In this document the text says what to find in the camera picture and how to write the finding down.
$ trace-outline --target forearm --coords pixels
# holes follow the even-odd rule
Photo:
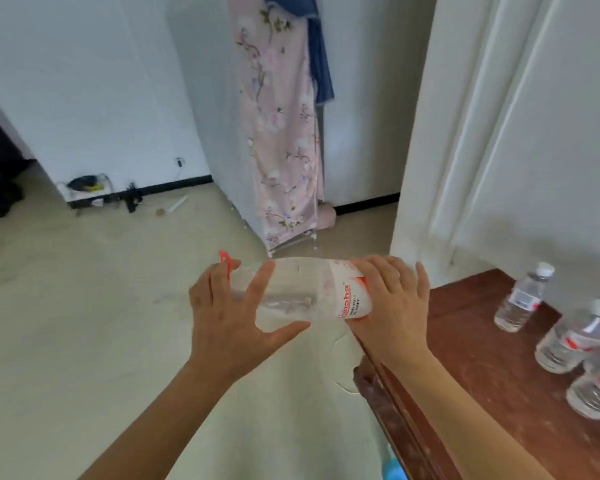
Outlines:
[[[396,376],[445,444],[466,480],[552,476],[467,393],[432,356]]]
[[[188,364],[80,480],[164,479],[228,385]]]

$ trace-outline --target light blue plastic object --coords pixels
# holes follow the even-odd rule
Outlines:
[[[391,458],[382,466],[383,480],[409,480],[397,458]]]

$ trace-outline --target blue object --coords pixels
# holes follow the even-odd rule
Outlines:
[[[323,105],[334,99],[327,49],[322,37],[322,24],[315,0],[264,0],[267,6],[277,5],[291,15],[307,19],[311,77],[315,81],[315,103]]]
[[[409,480],[397,458],[391,458],[382,466],[383,480]]]

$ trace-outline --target hand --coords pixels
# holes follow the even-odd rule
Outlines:
[[[390,370],[431,357],[427,347],[429,277],[421,263],[416,274],[400,258],[352,259],[365,275],[372,311],[347,320],[369,353]]]
[[[232,260],[232,269],[238,266],[240,261]],[[273,260],[264,263],[242,299],[231,293],[227,261],[209,266],[189,290],[193,308],[189,365],[199,374],[228,388],[309,328],[309,322],[293,322],[270,333],[256,327],[256,309],[275,267]]]

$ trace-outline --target person's left hand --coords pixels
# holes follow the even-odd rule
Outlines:
[[[232,260],[232,269],[238,266],[240,261]],[[228,261],[200,276],[189,290],[194,324],[189,366],[229,387],[309,328],[309,322],[300,321],[273,332],[256,326],[256,309],[275,267],[275,261],[265,262],[241,299],[231,293]]]

